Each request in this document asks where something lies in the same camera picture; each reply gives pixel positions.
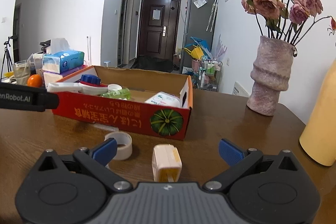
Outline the black bag on floor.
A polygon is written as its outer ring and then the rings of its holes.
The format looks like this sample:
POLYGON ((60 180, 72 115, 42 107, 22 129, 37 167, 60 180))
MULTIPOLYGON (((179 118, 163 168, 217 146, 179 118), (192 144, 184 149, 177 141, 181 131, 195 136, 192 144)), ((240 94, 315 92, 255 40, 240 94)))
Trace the black bag on floor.
POLYGON ((173 71, 173 66, 173 62, 168 59, 139 56, 130 68, 171 73, 173 71))

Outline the blue tissue pack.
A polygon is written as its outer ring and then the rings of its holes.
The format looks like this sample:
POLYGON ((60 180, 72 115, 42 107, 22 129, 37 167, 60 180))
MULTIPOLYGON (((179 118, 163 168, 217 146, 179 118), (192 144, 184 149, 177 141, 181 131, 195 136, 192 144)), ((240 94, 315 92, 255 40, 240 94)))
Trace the blue tissue pack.
POLYGON ((42 69, 47 72, 62 74, 84 64, 84 52, 60 51, 43 56, 42 69))

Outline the purple tissue pack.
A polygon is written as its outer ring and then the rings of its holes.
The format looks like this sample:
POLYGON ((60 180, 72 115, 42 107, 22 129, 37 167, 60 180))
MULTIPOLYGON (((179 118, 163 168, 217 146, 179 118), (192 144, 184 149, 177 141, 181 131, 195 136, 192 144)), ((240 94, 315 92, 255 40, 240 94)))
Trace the purple tissue pack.
POLYGON ((64 77, 69 76, 69 75, 71 75, 75 72, 78 72, 78 71, 80 71, 80 70, 82 70, 86 67, 87 67, 87 65, 82 65, 80 67, 65 71, 65 72, 60 73, 60 74, 44 71, 43 72, 43 77, 44 77, 44 81, 45 81, 45 87, 47 87, 48 84, 50 84, 50 83, 55 83, 58 80, 61 80, 64 77))

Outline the red cardboard box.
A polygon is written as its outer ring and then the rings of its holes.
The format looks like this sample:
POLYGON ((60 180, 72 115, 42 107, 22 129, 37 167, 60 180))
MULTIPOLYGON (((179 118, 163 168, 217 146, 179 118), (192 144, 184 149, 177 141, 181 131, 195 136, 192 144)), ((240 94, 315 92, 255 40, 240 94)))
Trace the red cardboard box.
POLYGON ((56 83, 80 83, 81 75, 99 77, 100 87, 118 84, 123 89, 128 88, 131 99, 119 100, 79 92, 59 92, 55 93, 60 100, 59 106, 53 111, 55 115, 88 123, 100 123, 138 134, 176 140, 185 138, 193 108, 190 76, 91 66, 56 83), (181 107, 145 103, 159 92, 178 97, 181 107))

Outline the cream square plug adapter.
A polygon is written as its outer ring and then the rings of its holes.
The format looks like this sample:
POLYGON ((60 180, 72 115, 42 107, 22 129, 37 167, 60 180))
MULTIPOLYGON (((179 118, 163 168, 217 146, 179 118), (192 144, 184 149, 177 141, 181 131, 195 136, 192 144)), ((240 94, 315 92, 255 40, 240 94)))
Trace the cream square plug adapter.
POLYGON ((178 149, 171 144, 156 145, 151 166, 155 182, 178 182, 182 171, 178 149))

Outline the clear plastic cup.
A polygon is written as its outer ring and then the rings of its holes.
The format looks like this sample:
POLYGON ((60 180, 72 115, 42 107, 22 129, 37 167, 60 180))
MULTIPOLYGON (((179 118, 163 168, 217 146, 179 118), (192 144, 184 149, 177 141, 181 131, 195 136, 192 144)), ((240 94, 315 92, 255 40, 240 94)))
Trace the clear plastic cup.
POLYGON ((27 85, 27 81, 31 75, 31 60, 33 59, 33 54, 29 56, 28 59, 18 61, 13 65, 14 76, 17 85, 27 85))

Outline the pink textured vase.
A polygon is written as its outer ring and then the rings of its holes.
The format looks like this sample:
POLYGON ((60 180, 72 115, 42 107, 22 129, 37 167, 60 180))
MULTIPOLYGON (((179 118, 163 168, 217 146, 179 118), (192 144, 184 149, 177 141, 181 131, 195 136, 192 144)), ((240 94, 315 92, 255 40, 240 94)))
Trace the pink textured vase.
POLYGON ((288 90, 295 46, 284 40, 260 37, 251 79, 254 80, 247 106, 256 113, 273 116, 280 93, 288 90))

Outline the small white bottle cap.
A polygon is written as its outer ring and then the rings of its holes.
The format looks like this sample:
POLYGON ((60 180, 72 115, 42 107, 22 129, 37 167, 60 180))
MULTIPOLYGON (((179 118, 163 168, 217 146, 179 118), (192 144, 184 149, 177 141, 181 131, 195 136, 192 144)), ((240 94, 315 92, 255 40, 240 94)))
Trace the small white bottle cap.
POLYGON ((117 90, 121 90, 122 86, 118 85, 118 84, 110 84, 108 85, 108 91, 112 92, 112 91, 117 91, 117 90))

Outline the metal trolley with bottles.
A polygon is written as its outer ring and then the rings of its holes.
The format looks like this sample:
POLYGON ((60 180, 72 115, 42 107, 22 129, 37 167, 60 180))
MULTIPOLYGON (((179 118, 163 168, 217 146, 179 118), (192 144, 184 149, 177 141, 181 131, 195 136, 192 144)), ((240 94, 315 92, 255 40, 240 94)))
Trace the metal trolley with bottles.
POLYGON ((219 91, 223 63, 217 60, 202 59, 194 71, 194 87, 211 92, 219 91))

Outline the yellow rounded object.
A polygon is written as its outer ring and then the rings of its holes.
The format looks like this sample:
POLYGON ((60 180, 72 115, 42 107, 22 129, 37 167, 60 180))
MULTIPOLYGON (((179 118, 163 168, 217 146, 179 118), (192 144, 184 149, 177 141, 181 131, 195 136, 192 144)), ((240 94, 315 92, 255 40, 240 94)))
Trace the yellow rounded object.
POLYGON ((329 68, 310 119, 299 143, 317 163, 332 166, 335 163, 335 63, 329 68))

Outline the grey refrigerator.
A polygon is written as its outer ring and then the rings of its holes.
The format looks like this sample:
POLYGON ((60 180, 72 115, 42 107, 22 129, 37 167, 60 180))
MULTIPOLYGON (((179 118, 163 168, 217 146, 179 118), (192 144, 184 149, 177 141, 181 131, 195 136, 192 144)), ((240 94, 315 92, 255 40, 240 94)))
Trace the grey refrigerator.
POLYGON ((192 68, 191 56, 184 50, 193 49, 192 43, 195 43, 191 38, 205 40, 212 49, 214 28, 211 28, 213 21, 209 21, 215 0, 187 0, 186 19, 183 30, 183 42, 180 74, 186 73, 192 68))

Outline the blue scalloped lid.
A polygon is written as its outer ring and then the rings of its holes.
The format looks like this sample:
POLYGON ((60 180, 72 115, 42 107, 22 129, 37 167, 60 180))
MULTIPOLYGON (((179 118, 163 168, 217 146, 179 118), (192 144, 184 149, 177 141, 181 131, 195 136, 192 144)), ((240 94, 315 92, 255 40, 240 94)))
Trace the blue scalloped lid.
POLYGON ((80 83, 90 86, 100 86, 101 79, 95 75, 81 75, 80 83))

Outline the green transparent spray bottle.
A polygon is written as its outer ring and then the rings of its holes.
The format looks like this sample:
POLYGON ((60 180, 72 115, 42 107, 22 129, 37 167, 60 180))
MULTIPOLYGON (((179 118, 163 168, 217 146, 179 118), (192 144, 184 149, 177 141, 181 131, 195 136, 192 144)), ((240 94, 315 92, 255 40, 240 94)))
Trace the green transparent spray bottle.
POLYGON ((108 91, 107 93, 102 94, 101 97, 109 99, 130 100, 131 93, 128 88, 124 88, 120 90, 108 91))

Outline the white brush red bristles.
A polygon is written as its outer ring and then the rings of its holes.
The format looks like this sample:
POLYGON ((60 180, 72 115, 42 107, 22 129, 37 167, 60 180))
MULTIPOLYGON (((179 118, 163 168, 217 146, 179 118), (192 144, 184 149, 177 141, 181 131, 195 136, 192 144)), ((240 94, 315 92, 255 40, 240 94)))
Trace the white brush red bristles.
POLYGON ((99 96, 108 92, 107 87, 89 86, 82 83, 49 83, 47 91, 50 93, 79 92, 92 96, 99 96))

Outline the white labelled bottle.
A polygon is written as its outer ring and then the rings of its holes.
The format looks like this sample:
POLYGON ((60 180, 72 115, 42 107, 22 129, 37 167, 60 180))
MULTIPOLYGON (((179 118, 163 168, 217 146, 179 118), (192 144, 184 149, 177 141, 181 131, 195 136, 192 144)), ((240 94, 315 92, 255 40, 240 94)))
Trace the white labelled bottle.
POLYGON ((165 92, 159 92, 154 96, 150 97, 145 101, 147 104, 160 105, 160 106, 170 106, 170 107, 181 107, 180 99, 176 96, 165 92))

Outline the dark brown door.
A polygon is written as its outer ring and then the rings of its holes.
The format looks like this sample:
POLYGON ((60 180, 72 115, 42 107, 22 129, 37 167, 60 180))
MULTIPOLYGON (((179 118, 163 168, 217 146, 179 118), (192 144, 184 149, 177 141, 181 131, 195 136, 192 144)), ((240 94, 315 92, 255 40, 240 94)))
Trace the dark brown door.
POLYGON ((172 60, 181 0, 141 0, 138 55, 172 60))

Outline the orange fruit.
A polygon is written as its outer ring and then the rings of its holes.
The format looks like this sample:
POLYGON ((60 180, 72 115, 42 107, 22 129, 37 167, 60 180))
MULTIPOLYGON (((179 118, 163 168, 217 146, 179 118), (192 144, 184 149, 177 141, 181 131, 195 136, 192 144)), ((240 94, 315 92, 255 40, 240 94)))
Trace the orange fruit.
POLYGON ((31 75, 27 80, 27 86, 33 88, 41 88, 43 86, 43 79, 40 75, 31 75))

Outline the white tape roll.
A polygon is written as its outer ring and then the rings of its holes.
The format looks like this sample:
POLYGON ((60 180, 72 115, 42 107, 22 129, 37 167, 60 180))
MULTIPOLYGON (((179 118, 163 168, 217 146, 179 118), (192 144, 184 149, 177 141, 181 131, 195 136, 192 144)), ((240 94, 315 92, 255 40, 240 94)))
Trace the white tape roll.
POLYGON ((127 160, 131 157, 133 152, 133 140, 128 133, 125 132, 111 132, 105 135, 105 139, 114 138, 117 142, 117 153, 113 160, 127 160))

